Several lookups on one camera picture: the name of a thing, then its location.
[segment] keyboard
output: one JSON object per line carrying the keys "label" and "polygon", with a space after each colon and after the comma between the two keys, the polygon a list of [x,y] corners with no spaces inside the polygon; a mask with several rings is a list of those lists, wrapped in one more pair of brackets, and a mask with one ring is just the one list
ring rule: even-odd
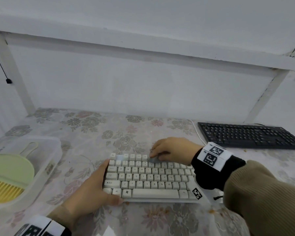
{"label": "keyboard", "polygon": [[200,203],[192,192],[196,184],[192,166],[148,160],[147,155],[112,153],[103,190],[128,202]]}
{"label": "keyboard", "polygon": [[207,142],[222,147],[295,150],[295,136],[282,127],[198,122]]}

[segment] dustpan handle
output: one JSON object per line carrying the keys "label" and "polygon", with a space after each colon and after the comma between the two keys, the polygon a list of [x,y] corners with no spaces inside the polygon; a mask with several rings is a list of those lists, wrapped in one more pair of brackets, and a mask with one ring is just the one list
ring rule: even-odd
{"label": "dustpan handle", "polygon": [[19,153],[19,155],[21,155],[27,148],[30,144],[34,143],[35,144],[35,147],[33,149],[31,149],[30,151],[27,152],[27,154],[23,157],[27,157],[29,154],[31,154],[34,150],[36,150],[38,148],[38,143],[37,142],[31,142],[29,144],[27,144],[27,146]]}

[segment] white keyboard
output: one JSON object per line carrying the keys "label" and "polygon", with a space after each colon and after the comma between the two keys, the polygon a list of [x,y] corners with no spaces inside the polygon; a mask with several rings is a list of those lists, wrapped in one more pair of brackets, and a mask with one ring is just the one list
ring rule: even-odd
{"label": "white keyboard", "polygon": [[200,203],[192,192],[195,177],[192,166],[151,163],[147,155],[112,153],[103,190],[128,202]]}

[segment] black keyboard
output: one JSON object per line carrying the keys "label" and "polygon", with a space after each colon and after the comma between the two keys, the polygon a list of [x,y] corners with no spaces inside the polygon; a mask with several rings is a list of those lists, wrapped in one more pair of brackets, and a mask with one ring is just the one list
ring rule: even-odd
{"label": "black keyboard", "polygon": [[222,147],[295,150],[295,136],[282,127],[198,122],[207,142]]}

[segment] person's left hand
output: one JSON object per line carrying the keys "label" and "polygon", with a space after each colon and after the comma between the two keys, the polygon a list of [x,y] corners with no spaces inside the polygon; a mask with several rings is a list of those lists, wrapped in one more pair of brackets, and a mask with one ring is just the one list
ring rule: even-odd
{"label": "person's left hand", "polygon": [[104,205],[116,206],[121,204],[118,195],[107,194],[102,189],[102,183],[109,160],[105,160],[100,167],[63,203],[63,206],[77,219],[92,213]]}

